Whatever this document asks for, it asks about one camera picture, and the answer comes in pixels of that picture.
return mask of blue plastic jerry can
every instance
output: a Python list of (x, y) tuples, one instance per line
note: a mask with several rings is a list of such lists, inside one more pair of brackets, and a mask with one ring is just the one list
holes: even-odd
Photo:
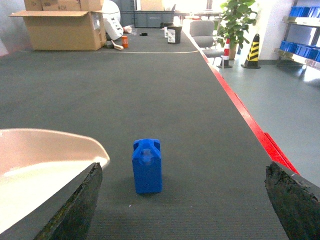
[(160, 141), (140, 139), (133, 143), (132, 166), (137, 194), (162, 191)]

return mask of red and white cone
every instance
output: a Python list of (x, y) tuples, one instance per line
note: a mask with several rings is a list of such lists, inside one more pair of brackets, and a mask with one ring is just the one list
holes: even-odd
[(230, 69), (232, 68), (231, 65), (229, 65), (229, 49), (230, 49), (230, 39), (226, 39), (226, 43), (224, 44), (224, 55), (221, 56), (222, 61), (218, 68), (224, 68), (224, 69)]

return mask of box flap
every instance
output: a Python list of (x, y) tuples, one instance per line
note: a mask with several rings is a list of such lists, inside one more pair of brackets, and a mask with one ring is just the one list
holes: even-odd
[(113, 14), (113, 13), (105, 12), (105, 11), (103, 11), (103, 10), (95, 10), (95, 11), (91, 11), (91, 12), (93, 12), (93, 13), (99, 13), (99, 14)]
[(10, 17), (83, 17), (88, 11), (19, 11)]

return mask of gray floor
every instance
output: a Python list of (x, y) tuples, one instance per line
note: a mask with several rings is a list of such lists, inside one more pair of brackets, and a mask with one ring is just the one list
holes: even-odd
[(308, 67), (302, 74), (300, 66), (288, 65), (245, 69), (237, 56), (230, 63), (224, 79), (299, 173), (320, 186), (320, 71)]

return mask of gray conveyor belt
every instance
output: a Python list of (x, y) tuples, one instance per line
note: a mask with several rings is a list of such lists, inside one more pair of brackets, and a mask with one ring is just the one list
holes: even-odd
[[(104, 146), (111, 163), (88, 240), (288, 239), (265, 189), (269, 156), (181, 35), (174, 45), (160, 29), (138, 29), (123, 52), (0, 58), (0, 128), (65, 131)], [(143, 138), (161, 141), (158, 194), (135, 193), (131, 155)]]

